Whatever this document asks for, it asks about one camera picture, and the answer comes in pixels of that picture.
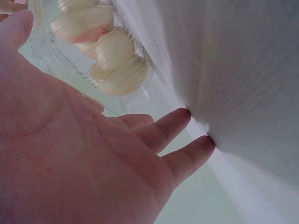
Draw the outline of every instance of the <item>plastic clamshell container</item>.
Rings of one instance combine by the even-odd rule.
[[[115,115],[152,79],[150,59],[114,0],[29,0],[38,67]]]

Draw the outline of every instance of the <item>textured fabric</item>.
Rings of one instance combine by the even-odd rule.
[[[296,223],[299,1],[119,4],[163,84],[175,91],[226,159],[284,222]]]

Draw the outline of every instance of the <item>white surface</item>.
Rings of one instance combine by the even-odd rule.
[[[119,3],[161,81],[222,151],[210,164],[244,221],[298,223],[299,2]]]

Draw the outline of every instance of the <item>garlic clove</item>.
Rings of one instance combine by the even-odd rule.
[[[101,35],[98,42],[96,46],[98,66],[103,70],[120,67],[135,57],[133,39],[122,28]]]
[[[57,0],[62,12],[80,12],[98,4],[98,0]]]
[[[94,6],[81,12],[65,12],[50,27],[54,34],[69,43],[96,42],[113,28],[113,6]]]
[[[148,69],[146,61],[139,56],[112,71],[104,71],[94,64],[90,68],[89,81],[107,96],[124,96],[136,91],[143,84]]]
[[[77,43],[79,50],[84,53],[86,56],[96,59],[97,58],[97,52],[95,51],[95,45],[96,42],[83,42],[83,43]]]

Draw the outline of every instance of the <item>skin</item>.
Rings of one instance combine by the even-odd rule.
[[[28,10],[0,22],[0,223],[153,223],[213,141],[200,137],[159,157],[190,113],[156,123],[104,117],[101,105],[18,53],[32,22]]]

